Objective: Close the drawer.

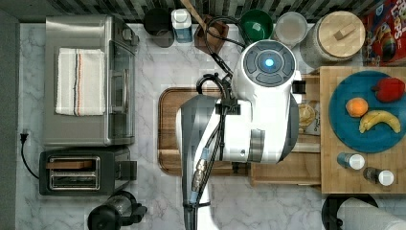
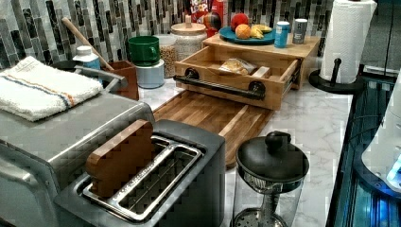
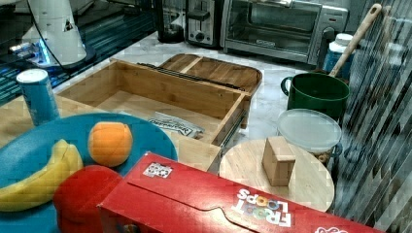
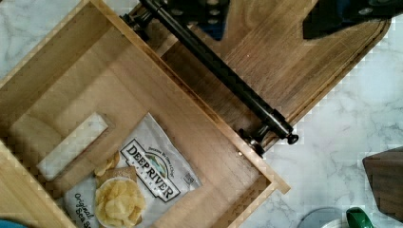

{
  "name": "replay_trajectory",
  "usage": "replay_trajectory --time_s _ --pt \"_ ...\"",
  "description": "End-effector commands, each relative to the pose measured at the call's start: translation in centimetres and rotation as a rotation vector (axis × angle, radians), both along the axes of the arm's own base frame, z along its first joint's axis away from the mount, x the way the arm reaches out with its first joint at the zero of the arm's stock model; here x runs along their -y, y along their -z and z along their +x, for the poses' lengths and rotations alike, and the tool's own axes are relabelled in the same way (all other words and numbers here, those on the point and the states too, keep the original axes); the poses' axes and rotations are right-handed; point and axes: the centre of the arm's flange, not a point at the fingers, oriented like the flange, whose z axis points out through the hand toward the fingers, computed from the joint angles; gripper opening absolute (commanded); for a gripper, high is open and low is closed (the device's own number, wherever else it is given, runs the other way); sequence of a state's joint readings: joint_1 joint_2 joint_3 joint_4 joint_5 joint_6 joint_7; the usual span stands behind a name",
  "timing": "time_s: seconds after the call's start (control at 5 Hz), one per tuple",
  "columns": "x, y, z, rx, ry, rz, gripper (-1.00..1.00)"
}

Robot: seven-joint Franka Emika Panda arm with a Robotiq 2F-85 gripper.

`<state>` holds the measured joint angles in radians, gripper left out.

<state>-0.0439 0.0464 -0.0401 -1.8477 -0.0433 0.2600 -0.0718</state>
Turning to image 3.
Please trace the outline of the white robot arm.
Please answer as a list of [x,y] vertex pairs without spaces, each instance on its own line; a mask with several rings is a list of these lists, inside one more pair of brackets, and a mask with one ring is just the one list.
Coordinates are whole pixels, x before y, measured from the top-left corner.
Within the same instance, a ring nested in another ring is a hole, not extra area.
[[9,48],[13,55],[39,68],[62,69],[74,69],[95,56],[82,40],[70,0],[25,1],[33,24],[21,42]]

